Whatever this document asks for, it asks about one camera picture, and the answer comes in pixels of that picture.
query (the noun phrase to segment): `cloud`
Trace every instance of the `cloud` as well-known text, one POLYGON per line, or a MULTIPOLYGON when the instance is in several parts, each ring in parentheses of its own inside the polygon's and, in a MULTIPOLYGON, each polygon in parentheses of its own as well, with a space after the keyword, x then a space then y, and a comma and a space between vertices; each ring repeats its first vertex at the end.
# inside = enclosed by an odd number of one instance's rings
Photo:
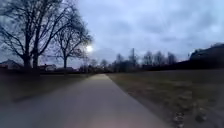
POLYGON ((196 48, 224 40, 222 0, 81 0, 83 19, 94 36, 92 57, 174 52, 181 59, 196 48))

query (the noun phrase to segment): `treeline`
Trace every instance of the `treeline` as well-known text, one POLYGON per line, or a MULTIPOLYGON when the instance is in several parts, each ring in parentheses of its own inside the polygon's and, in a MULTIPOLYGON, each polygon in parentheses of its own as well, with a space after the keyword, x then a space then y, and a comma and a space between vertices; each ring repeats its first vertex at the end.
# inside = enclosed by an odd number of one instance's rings
POLYGON ((97 62, 95 59, 89 60, 79 69, 81 72, 134 72, 142 70, 153 70, 177 63, 175 54, 168 52, 167 55, 158 51, 153 54, 148 51, 144 56, 139 56, 133 48, 128 58, 118 54, 116 60, 109 63, 107 60, 97 62))

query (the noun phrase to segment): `dry grass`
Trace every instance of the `dry grass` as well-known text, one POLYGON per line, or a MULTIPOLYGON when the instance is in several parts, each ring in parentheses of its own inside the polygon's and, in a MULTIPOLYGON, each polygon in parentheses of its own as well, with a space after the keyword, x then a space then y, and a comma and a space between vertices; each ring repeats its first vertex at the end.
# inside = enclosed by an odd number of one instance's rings
POLYGON ((21 101, 72 85, 88 75, 8 76, 0 75, 0 102, 21 101))
POLYGON ((198 108, 214 106, 224 83, 224 70, 154 71, 108 74, 137 99, 161 105, 171 113, 192 114, 198 108))

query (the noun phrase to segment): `bare tree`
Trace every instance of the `bare tree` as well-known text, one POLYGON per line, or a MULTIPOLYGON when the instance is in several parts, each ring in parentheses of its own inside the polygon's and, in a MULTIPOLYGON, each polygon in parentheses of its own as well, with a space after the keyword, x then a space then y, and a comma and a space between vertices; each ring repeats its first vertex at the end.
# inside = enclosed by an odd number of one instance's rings
POLYGON ((85 57, 83 47, 91 43, 91 36, 75 8, 70 8, 66 22, 67 27, 58 32, 54 38, 57 49, 55 55, 63 59, 64 69, 67 67, 68 58, 85 57))
POLYGON ((155 66, 163 66, 166 64, 165 56, 159 51, 154 55, 154 65, 155 66))
POLYGON ((167 56, 167 64, 174 64, 177 62, 177 58, 176 56, 171 53, 171 52, 168 52, 168 56, 167 56))
POLYGON ((62 0, 13 0, 2 7, 0 24, 2 42, 24 61, 26 68, 38 66, 38 57, 44 53, 54 36, 66 24, 67 7, 62 0))
POLYGON ((121 55, 121 54, 118 54, 117 55, 117 58, 116 58, 116 63, 122 63, 124 61, 124 57, 121 55))
POLYGON ((102 68, 106 68, 106 67, 108 66, 108 62, 107 62, 107 60, 103 59, 103 60, 101 61, 101 63, 100 63, 100 66, 101 66, 102 68))
POLYGON ((136 68, 138 65, 138 56, 135 53, 135 49, 131 50, 131 54, 129 56, 129 62, 133 68, 136 68))
POLYGON ((92 59, 92 60, 90 61, 90 65, 91 65, 93 68, 95 68, 95 67, 97 66, 97 60, 96 60, 96 59, 92 59))
POLYGON ((153 55, 150 51, 148 51, 144 57, 143 57, 143 60, 142 60, 142 64, 143 65, 146 65, 146 66, 152 66, 153 64, 153 55))

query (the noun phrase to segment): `tree trunk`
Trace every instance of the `tree trunk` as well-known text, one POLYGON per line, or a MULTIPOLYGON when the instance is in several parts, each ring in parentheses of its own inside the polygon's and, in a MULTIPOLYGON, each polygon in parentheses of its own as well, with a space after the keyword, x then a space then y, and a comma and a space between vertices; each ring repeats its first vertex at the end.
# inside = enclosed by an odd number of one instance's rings
POLYGON ((30 68, 31 68, 31 65, 30 65, 30 57, 24 57, 23 58, 23 64, 24 64, 24 70, 25 71, 29 71, 30 68))
POLYGON ((65 57, 64 58, 64 70, 66 70, 67 69, 67 58, 65 57))
POLYGON ((34 53, 33 54, 33 68, 35 70, 38 69, 38 58, 39 58, 38 54, 37 53, 34 53))

